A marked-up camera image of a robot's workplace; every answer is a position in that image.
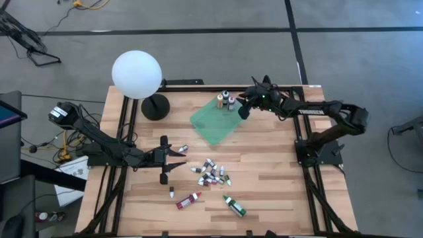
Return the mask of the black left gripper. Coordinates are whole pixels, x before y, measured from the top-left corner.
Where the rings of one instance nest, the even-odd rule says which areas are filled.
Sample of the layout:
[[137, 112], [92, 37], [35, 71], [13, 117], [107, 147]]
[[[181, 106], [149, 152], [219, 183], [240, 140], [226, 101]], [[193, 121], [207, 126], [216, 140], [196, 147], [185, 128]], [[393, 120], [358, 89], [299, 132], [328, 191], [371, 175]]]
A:
[[173, 169], [186, 164], [186, 162], [167, 164], [168, 156], [184, 156], [184, 154], [169, 149], [169, 141], [167, 136], [160, 137], [160, 146], [153, 149], [151, 152], [152, 165], [151, 167], [160, 167], [161, 174], [159, 177], [160, 184], [168, 184], [169, 178], [167, 173]]

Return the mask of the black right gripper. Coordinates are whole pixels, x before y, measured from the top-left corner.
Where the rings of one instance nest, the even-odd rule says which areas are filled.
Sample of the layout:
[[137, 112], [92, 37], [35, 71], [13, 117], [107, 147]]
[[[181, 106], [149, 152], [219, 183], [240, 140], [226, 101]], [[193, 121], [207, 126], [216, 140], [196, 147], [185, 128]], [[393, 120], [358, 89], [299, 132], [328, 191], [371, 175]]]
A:
[[248, 87], [245, 92], [237, 96], [237, 100], [242, 104], [238, 109], [238, 114], [243, 120], [249, 117], [250, 110], [253, 108], [282, 116], [280, 109], [282, 94], [272, 85]]

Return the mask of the large red Chefmaster coloring bottle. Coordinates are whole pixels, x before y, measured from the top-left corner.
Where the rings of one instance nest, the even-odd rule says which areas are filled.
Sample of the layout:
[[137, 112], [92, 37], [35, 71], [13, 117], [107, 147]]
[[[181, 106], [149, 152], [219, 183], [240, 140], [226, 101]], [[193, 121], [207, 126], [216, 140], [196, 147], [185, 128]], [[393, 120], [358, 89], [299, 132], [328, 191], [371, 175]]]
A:
[[201, 192], [195, 192], [187, 196], [186, 198], [182, 199], [181, 201], [176, 203], [176, 206], [179, 210], [188, 207], [189, 205], [195, 203], [197, 199], [202, 195]]

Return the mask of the large green Chefmaster coloring bottle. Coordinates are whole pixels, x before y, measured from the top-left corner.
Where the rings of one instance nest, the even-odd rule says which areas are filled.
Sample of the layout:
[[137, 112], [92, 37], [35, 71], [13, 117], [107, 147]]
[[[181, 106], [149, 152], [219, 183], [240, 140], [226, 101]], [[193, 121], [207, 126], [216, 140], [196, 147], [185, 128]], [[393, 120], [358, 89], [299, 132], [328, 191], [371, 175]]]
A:
[[240, 203], [226, 195], [223, 195], [223, 199], [225, 200], [225, 203], [228, 205], [228, 207], [240, 218], [245, 216], [246, 210], [242, 207], [242, 205], [240, 205]]

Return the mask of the translucent green plastic bin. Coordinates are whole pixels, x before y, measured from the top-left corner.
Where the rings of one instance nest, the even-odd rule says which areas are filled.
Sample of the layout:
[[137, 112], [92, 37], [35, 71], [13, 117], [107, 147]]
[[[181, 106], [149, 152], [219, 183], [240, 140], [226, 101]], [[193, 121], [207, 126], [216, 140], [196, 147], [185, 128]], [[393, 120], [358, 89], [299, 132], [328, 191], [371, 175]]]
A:
[[243, 121], [238, 113], [241, 106], [236, 100], [234, 110], [228, 110], [227, 107], [218, 108], [215, 97], [191, 115], [190, 122], [209, 144], [217, 145]]

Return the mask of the white globe table lamp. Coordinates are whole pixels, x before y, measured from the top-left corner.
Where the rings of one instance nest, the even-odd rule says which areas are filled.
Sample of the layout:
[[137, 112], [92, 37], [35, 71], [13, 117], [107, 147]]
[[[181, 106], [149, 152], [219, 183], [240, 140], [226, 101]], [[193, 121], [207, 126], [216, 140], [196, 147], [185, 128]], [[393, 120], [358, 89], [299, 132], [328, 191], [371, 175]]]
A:
[[170, 112], [168, 98], [157, 92], [163, 81], [161, 66], [147, 52], [131, 50], [118, 56], [112, 81], [124, 96], [142, 101], [141, 112], [148, 120], [162, 120]]

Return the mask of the white cardboard box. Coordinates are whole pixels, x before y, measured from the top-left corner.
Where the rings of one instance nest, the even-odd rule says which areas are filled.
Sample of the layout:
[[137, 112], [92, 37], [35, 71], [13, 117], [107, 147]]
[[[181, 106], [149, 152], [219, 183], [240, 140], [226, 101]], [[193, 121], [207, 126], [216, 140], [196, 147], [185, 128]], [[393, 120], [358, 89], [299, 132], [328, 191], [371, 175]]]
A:
[[[70, 161], [60, 165], [56, 169], [56, 171], [71, 175], [73, 177], [77, 177], [79, 179], [87, 180], [89, 175], [87, 161], [87, 156], [79, 157], [74, 161]], [[74, 201], [82, 198], [84, 195], [83, 191], [65, 188], [58, 185], [55, 185], [54, 188], [57, 194], [58, 203], [60, 207], [67, 206], [73, 203]]]

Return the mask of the grey desk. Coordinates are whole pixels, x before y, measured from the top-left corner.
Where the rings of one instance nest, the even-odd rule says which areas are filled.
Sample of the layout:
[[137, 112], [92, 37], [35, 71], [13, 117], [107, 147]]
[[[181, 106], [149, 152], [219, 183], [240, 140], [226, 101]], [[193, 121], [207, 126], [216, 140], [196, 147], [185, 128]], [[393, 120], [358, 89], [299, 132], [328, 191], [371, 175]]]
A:
[[[0, 100], [22, 111], [22, 93], [0, 94]], [[20, 176], [21, 122], [0, 128], [0, 184]]]

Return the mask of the dark monitor with blue screen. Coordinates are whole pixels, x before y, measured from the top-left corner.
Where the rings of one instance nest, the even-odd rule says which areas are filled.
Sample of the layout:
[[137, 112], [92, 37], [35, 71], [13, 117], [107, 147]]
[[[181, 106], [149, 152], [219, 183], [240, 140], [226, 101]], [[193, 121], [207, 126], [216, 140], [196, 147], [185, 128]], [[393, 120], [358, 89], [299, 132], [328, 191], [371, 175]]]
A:
[[0, 100], [0, 128], [5, 128], [27, 118], [27, 114]]

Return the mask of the grey stand leg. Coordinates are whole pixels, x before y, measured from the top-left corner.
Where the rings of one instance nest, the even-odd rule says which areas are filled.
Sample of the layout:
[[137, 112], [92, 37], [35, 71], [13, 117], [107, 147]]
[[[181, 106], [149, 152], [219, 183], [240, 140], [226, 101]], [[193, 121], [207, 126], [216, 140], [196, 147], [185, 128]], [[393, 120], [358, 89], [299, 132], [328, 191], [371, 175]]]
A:
[[405, 131], [414, 130], [418, 136], [423, 136], [423, 116], [412, 119], [399, 126], [393, 126], [394, 135], [401, 135]]

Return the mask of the black tripod stand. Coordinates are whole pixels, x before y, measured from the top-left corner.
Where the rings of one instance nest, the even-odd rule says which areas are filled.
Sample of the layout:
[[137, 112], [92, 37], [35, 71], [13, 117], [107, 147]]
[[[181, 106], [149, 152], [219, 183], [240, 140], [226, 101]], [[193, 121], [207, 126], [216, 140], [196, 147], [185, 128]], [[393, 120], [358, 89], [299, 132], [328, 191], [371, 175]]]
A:
[[[5, 33], [6, 36], [13, 39], [26, 49], [26, 56], [31, 62], [37, 66], [47, 66], [55, 63], [61, 63], [59, 57], [47, 53], [47, 47], [42, 42], [41, 37], [33, 30], [22, 25], [18, 20], [12, 17], [9, 13], [0, 9], [0, 32]], [[54, 58], [55, 61], [46, 63], [38, 63], [32, 55], [48, 56]]]

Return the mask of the black aluminium table frame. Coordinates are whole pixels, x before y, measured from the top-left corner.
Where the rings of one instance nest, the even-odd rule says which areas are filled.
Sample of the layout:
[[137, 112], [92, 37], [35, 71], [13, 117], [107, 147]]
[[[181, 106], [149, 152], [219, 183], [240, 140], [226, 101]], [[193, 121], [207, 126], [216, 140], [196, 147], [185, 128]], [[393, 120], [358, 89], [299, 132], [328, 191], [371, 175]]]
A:
[[[170, 157], [170, 162], [186, 162], [169, 174], [169, 183], [159, 182], [159, 169], [128, 171], [117, 234], [119, 236], [170, 237], [210, 236], [221, 238], [243, 236], [247, 231], [264, 235], [310, 235], [314, 225], [325, 228], [319, 205], [309, 206], [303, 169], [297, 162], [294, 142], [312, 131], [330, 128], [326, 116], [300, 117], [279, 121], [269, 112], [252, 110], [247, 120], [220, 144], [210, 145], [193, 128], [190, 117], [211, 99], [221, 87], [214, 85], [170, 86], [165, 96], [171, 104], [169, 115], [160, 121], [150, 121], [142, 113], [135, 119], [136, 145], [148, 150], [158, 146], [159, 138], [167, 136], [174, 149], [188, 146], [185, 157]], [[216, 175], [231, 186], [210, 184], [202, 168], [207, 158], [217, 165]], [[219, 175], [225, 167], [223, 177]], [[174, 197], [169, 187], [174, 187]], [[195, 203], [179, 210], [176, 203], [192, 193], [202, 195]], [[246, 210], [243, 218], [234, 213], [223, 195], [236, 200]]]

